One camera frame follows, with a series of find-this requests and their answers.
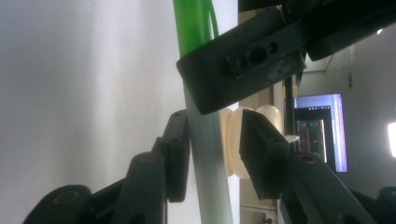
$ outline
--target monitor screen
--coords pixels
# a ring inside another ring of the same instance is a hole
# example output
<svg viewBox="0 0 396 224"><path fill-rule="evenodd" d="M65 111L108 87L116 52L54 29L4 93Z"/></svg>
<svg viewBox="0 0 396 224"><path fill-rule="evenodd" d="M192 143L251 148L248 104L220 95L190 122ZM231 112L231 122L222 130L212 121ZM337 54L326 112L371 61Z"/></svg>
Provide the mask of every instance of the monitor screen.
<svg viewBox="0 0 396 224"><path fill-rule="evenodd" d="M336 172L347 171L341 94L295 98L294 120L298 150L316 154Z"/></svg>

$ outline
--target white backdrop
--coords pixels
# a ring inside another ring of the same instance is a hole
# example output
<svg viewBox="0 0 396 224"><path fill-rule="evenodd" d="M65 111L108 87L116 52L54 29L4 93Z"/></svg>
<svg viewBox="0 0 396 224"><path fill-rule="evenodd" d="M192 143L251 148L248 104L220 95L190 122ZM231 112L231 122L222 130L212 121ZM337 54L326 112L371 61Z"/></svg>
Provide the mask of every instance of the white backdrop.
<svg viewBox="0 0 396 224"><path fill-rule="evenodd" d="M236 25L235 0L215 7L221 32ZM178 58L172 1L0 1L0 222L123 178L185 108ZM169 223L200 223L190 168Z"/></svg>

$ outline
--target black plastic part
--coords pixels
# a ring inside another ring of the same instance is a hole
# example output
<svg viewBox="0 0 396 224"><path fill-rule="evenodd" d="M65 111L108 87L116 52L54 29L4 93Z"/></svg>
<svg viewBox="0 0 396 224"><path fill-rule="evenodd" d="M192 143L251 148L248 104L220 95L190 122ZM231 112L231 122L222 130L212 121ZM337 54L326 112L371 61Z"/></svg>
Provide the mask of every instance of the black plastic part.
<svg viewBox="0 0 396 224"><path fill-rule="evenodd" d="M238 0L238 12L283 5L286 0Z"/></svg>
<svg viewBox="0 0 396 224"><path fill-rule="evenodd" d="M289 0L286 4L289 14L294 19L301 18L307 12L319 7L328 0Z"/></svg>
<svg viewBox="0 0 396 224"><path fill-rule="evenodd" d="M285 83L285 134L294 135L294 98L293 81L288 77Z"/></svg>
<svg viewBox="0 0 396 224"><path fill-rule="evenodd" d="M306 224L308 217L305 215L293 188L285 187L280 201L280 211L286 224Z"/></svg>
<svg viewBox="0 0 396 224"><path fill-rule="evenodd" d="M81 185L64 186L46 195L24 221L25 224L79 224L90 217L91 192Z"/></svg>
<svg viewBox="0 0 396 224"><path fill-rule="evenodd" d="M101 189L92 195L91 207L94 211L95 224L110 223L114 209L123 186L124 179Z"/></svg>
<svg viewBox="0 0 396 224"><path fill-rule="evenodd" d="M295 41L292 35L297 26L285 30L284 35L274 35L285 37L282 43L278 42L282 38L267 37L284 26L281 13L270 7L177 62L202 114L219 110L304 69L298 46L291 49L288 42Z"/></svg>
<svg viewBox="0 0 396 224"><path fill-rule="evenodd" d="M375 223L358 200L319 157L309 153L290 153L288 161L288 194L282 200L299 203L307 223ZM288 217L301 210L288 209ZM306 223L293 219L291 223Z"/></svg>
<svg viewBox="0 0 396 224"><path fill-rule="evenodd" d="M361 206L372 216L375 217L377 214L377 208L376 208L376 200L373 198L370 198L369 196L362 194L361 192L358 192L354 189L349 189L349 191L352 193L352 195L359 201Z"/></svg>
<svg viewBox="0 0 396 224"><path fill-rule="evenodd" d="M183 202L186 197L190 161L190 134L186 110L171 115L163 137L157 139L152 150L161 151L165 156L169 202Z"/></svg>
<svg viewBox="0 0 396 224"><path fill-rule="evenodd" d="M376 199L375 220L381 224L396 223L396 188L387 187L379 191Z"/></svg>
<svg viewBox="0 0 396 224"><path fill-rule="evenodd" d="M167 219L165 161L159 152L135 156L125 177L113 224L163 224Z"/></svg>
<svg viewBox="0 0 396 224"><path fill-rule="evenodd" d="M303 16L302 20L311 27L314 36L306 50L309 57L315 61L396 22L396 1L327 1Z"/></svg>
<svg viewBox="0 0 396 224"><path fill-rule="evenodd" d="M259 199L280 198L289 148L264 115L244 110L239 153Z"/></svg>

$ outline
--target screw hole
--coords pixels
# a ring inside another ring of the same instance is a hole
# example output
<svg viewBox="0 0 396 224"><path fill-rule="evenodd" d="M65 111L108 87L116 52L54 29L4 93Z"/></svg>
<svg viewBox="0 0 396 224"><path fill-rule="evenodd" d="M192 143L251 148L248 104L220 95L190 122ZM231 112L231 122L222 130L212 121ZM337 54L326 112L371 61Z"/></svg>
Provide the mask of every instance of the screw hole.
<svg viewBox="0 0 396 224"><path fill-rule="evenodd" d="M248 54L248 60L253 64L262 63L267 58L267 51L265 48L255 48Z"/></svg>

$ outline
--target green tube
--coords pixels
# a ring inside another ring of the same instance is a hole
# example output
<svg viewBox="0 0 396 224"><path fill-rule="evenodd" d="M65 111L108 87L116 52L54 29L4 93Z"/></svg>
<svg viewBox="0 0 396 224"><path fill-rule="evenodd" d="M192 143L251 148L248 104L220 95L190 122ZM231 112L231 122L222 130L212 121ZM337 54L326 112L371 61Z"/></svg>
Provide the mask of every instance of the green tube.
<svg viewBox="0 0 396 224"><path fill-rule="evenodd" d="M218 34L211 0L174 0L180 56ZM221 149L219 113L201 115L184 88L191 131L192 157L204 224L233 223L230 193Z"/></svg>

